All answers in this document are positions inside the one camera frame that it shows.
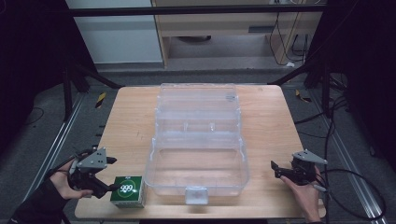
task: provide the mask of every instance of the green box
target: green box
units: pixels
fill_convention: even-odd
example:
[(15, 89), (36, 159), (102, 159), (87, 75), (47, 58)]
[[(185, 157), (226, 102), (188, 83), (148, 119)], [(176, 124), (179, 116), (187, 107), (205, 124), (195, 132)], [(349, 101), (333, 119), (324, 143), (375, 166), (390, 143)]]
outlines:
[(121, 187), (111, 193), (110, 201), (121, 208), (143, 208), (146, 201), (146, 185), (142, 176), (117, 176), (114, 184)]

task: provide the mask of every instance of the wall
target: wall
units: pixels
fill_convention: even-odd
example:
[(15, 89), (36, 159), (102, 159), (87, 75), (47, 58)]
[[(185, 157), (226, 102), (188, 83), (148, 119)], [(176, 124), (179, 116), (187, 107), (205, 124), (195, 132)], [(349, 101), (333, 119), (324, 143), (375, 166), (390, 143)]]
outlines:
[[(149, 0), (66, 0), (70, 8), (151, 7)], [(78, 29), (96, 65), (161, 63), (153, 16), (79, 17)]]

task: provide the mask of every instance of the transparent plastic box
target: transparent plastic box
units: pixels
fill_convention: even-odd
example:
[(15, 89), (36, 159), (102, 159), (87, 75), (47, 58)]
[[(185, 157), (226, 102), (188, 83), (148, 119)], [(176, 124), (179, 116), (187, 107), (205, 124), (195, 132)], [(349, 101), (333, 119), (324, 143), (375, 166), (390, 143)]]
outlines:
[(145, 181), (159, 195), (237, 196), (249, 180), (234, 84), (162, 84)]

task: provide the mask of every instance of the plastic container latch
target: plastic container latch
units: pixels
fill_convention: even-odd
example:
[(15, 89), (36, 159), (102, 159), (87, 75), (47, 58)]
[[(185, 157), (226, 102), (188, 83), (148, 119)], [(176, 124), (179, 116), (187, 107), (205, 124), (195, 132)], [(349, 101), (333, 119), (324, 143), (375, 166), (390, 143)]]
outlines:
[(186, 204), (208, 204), (209, 195), (205, 187), (186, 187)]

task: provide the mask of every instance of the black sleeve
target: black sleeve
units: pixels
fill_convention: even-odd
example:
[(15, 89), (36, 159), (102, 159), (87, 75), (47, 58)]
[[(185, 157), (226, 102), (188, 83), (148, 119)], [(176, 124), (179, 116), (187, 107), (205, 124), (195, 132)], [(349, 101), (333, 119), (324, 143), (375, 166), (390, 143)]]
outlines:
[(48, 178), (15, 210), (7, 224), (61, 223), (68, 201)]

